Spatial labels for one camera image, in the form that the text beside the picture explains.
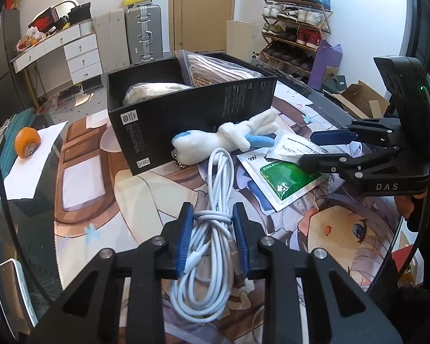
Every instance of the anime character face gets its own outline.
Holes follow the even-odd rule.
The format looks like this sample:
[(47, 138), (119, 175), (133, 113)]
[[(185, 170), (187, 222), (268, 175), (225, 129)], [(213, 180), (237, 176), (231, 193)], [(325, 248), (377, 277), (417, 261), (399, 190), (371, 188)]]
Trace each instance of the anime character face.
[(375, 238), (366, 220), (351, 210), (334, 206), (310, 218), (308, 250), (324, 248), (347, 271), (360, 248), (373, 249), (365, 239)]

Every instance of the white drawer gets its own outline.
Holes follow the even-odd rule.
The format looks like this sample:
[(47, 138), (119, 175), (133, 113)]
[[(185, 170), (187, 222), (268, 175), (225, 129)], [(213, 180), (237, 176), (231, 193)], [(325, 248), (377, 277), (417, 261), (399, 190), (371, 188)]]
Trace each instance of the white drawer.
[(67, 60), (71, 74), (97, 62), (100, 62), (99, 50), (97, 49), (83, 53), (82, 55), (77, 55), (76, 57)]
[(76, 40), (64, 46), (65, 57), (67, 59), (76, 57), (77, 55), (89, 52), (93, 49), (97, 49), (97, 39), (95, 34), (86, 36), (85, 38), (81, 38), (80, 40)]
[(44, 47), (46, 49), (46, 53), (62, 46), (70, 41), (76, 40), (81, 36), (79, 25), (75, 25), (73, 27), (66, 28), (65, 30), (55, 33), (54, 36), (47, 38), (44, 41)]
[(43, 43), (30, 48), (24, 54), (21, 55), (15, 61), (15, 70), (16, 72), (21, 71), (24, 67), (28, 66), (30, 63), (35, 62), (38, 58), (44, 56), (46, 54)]
[(74, 84), (77, 84), (81, 81), (89, 79), (91, 77), (100, 75), (102, 73), (102, 65), (100, 62), (87, 66), (86, 68), (82, 68), (81, 70), (75, 71), (73, 74), (70, 74), (72, 77), (72, 81)]

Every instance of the anime eye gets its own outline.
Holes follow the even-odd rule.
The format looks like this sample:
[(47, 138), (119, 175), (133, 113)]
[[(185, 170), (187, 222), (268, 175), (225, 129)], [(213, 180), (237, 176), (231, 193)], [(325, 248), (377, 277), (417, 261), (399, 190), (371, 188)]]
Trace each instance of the anime eye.
[(359, 243), (363, 242), (366, 236), (366, 222), (363, 221), (363, 224), (354, 224), (352, 232), (360, 240)]

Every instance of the silver suitcase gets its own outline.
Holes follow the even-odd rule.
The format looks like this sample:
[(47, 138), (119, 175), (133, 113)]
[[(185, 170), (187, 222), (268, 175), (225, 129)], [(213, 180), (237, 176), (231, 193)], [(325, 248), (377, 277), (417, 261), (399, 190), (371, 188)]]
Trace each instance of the silver suitcase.
[(163, 58), (159, 5), (143, 5), (127, 9), (126, 31), (132, 64)]
[(104, 72), (129, 66), (124, 10), (111, 10), (94, 18), (100, 63)]

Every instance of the plush toy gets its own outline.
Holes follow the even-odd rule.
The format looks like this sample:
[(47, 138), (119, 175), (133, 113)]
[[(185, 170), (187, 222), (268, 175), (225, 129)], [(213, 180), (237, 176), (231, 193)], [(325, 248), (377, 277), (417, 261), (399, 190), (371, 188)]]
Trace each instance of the plush toy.
[(248, 151), (250, 147), (272, 147), (274, 139), (265, 135), (276, 133), (277, 111), (266, 110), (239, 124), (225, 123), (216, 133), (187, 131), (172, 139), (174, 158), (180, 165), (193, 165), (204, 161), (216, 148)]

